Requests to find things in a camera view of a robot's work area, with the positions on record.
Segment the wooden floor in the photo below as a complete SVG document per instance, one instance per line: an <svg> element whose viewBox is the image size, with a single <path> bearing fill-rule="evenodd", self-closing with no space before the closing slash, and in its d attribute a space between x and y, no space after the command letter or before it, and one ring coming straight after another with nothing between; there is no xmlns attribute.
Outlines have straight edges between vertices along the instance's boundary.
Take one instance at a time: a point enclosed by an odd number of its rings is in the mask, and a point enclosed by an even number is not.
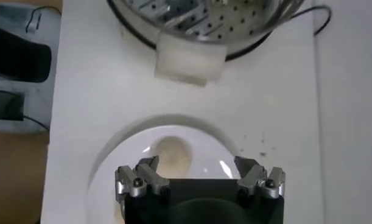
<svg viewBox="0 0 372 224"><path fill-rule="evenodd" d="M37 6L44 6L44 5L54 6L58 8L60 11L62 11L63 9L62 0L0 0L0 3L8 3L8 2L33 4Z"/></svg>

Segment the black object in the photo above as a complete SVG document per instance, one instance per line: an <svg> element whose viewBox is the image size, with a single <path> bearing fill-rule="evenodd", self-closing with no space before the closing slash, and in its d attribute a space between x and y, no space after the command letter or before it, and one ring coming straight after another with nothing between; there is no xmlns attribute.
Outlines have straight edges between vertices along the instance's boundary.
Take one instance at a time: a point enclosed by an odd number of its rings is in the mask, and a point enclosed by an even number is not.
<svg viewBox="0 0 372 224"><path fill-rule="evenodd" d="M125 198L126 224L283 224L284 199L247 197L237 180L170 179L170 196Z"/></svg>
<svg viewBox="0 0 372 224"><path fill-rule="evenodd" d="M6 105L3 114L3 120L11 120L11 121L22 121L23 119L28 119L39 126L43 127L45 130L50 131L49 127L42 124L38 120L26 116L23 114L23 103L24 103L24 96L18 93L13 93L9 91L0 90L0 93L7 94L12 96L10 102Z"/></svg>
<svg viewBox="0 0 372 224"><path fill-rule="evenodd" d="M49 46L22 39L0 29L0 75L23 82L43 82L51 70Z"/></svg>

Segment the white surface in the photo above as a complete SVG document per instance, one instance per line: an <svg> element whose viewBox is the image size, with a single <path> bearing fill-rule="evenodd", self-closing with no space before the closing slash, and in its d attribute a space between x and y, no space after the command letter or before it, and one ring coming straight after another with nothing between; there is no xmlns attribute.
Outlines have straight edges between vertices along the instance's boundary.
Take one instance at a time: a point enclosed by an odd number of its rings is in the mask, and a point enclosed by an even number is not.
<svg viewBox="0 0 372 224"><path fill-rule="evenodd" d="M169 113L214 124L237 153L282 167L286 223L323 222L311 15L205 88L154 78L154 52L122 40L105 1L65 1L62 23L41 223L85 223L97 153L128 124Z"/></svg>
<svg viewBox="0 0 372 224"><path fill-rule="evenodd" d="M157 155L155 145L167 136L186 142L185 150L192 155L189 172L183 178L240 178L233 155L212 136L177 125L151 128L124 141L100 165L87 193L87 223L122 223L119 204L115 202L114 171L120 164L134 168L140 159ZM177 169L174 165L168 163L165 168Z"/></svg>
<svg viewBox="0 0 372 224"><path fill-rule="evenodd" d="M327 224L372 224L372 0L334 11L317 38Z"/></svg>

